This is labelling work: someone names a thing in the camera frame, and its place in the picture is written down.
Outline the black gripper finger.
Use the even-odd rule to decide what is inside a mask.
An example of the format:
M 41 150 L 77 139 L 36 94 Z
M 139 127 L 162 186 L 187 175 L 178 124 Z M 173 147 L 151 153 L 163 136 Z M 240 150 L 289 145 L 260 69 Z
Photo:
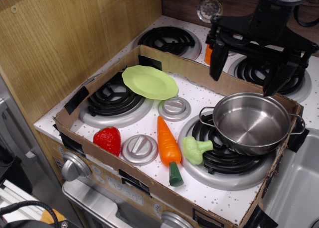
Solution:
M 210 60 L 210 76 L 218 81 L 226 60 L 228 58 L 229 49 L 224 42 L 216 42 L 212 49 Z
M 272 64 L 265 78 L 263 92 L 265 97 L 273 96 L 290 80 L 296 69 L 294 62 Z

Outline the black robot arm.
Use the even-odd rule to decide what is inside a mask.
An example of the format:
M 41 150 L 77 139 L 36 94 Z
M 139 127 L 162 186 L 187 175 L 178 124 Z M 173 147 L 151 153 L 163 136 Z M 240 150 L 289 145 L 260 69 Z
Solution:
M 319 46 L 290 30 L 287 23 L 303 0 L 259 0 L 246 16 L 211 18 L 206 43 L 212 49 L 210 75 L 218 81 L 229 52 L 236 52 L 273 65 L 263 84 L 272 96 L 294 75 L 303 74 Z

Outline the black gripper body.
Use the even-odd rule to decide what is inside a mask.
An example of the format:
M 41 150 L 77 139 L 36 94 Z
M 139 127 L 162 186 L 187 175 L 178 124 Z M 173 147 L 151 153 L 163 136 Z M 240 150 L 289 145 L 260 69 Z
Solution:
M 212 28 L 206 43 L 213 49 L 216 42 L 224 42 L 229 51 L 275 63 L 282 61 L 283 51 L 268 48 L 269 45 L 288 52 L 302 51 L 302 62 L 318 52 L 319 46 L 279 23 L 277 16 L 216 16 L 211 19 Z

